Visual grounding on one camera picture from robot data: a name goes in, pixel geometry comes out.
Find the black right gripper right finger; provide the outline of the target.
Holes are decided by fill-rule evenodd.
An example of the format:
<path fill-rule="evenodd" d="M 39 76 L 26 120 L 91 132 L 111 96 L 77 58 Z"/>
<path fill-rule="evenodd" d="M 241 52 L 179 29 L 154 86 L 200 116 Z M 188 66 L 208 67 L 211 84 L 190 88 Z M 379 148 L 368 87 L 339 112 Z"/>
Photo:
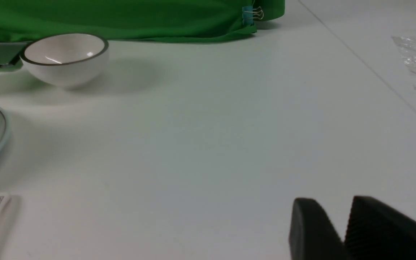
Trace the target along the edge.
<path fill-rule="evenodd" d="M 416 260 L 416 221 L 372 196 L 354 196 L 344 247 L 353 260 Z"/>

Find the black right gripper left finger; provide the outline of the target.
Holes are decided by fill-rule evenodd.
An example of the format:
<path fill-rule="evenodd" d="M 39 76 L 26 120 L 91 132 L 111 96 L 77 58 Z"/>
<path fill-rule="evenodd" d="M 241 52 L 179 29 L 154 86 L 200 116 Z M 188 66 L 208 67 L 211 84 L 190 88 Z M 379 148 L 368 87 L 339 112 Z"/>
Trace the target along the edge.
<path fill-rule="evenodd" d="M 314 199 L 293 201 L 289 248 L 292 260 L 348 260 L 349 255 L 323 207 Z"/>

